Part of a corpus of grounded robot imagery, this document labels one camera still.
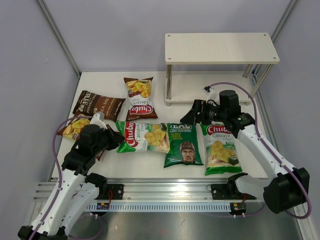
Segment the green Chuba cassava chips bag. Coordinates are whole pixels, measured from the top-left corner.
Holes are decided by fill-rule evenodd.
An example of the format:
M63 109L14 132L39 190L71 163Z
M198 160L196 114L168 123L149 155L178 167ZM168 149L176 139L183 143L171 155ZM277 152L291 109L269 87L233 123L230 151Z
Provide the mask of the green Chuba cassava chips bag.
M130 121L117 121L116 127L124 141L117 149L118 153L157 152L168 154L170 139L166 123L134 123Z

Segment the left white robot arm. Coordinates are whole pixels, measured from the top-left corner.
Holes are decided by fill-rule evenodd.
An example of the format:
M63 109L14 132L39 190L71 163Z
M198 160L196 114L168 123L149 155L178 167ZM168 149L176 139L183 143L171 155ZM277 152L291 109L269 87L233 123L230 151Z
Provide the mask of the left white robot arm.
M109 125L84 127L65 157L59 179L45 206L31 225L18 231L21 240L66 240L74 224L94 199L108 194L107 179L88 173L96 157L116 149L124 141Z

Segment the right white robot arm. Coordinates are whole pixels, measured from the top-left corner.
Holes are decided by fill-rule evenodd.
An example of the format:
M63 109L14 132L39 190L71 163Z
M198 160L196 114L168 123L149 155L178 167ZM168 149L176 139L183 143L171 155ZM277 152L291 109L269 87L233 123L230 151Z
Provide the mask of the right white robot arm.
M225 129L239 140L264 169L267 178L258 179L247 173L228 178L227 193L232 198L242 194L264 200L275 214L287 212L298 205L307 204L306 219L312 205L308 195L310 175L305 168L296 168L263 138L257 120L241 111L239 97L234 90L219 93L219 104L196 99L190 111L181 118L183 124L223 123Z

